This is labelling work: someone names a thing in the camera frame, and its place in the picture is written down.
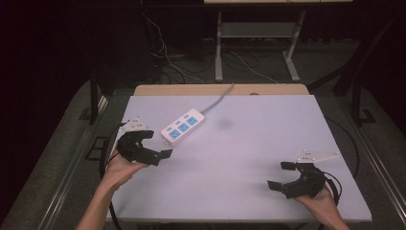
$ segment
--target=hand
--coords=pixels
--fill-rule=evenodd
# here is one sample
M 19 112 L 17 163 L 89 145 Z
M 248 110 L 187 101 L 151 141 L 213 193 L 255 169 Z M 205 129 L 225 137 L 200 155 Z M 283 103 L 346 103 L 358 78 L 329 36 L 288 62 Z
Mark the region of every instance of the hand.
M 307 208 L 307 210 L 310 211 L 314 218 L 319 220 L 329 229 L 349 229 L 334 203 L 331 192 L 326 186 L 313 198 L 308 195 L 304 195 L 293 199 L 301 202 Z
M 113 151 L 112 156 L 114 158 L 108 163 L 101 184 L 113 188 L 114 191 L 118 190 L 120 186 L 125 184 L 125 182 L 127 182 L 138 170 L 148 167 L 148 165 L 143 163 L 128 162 L 117 152 L 116 149 Z

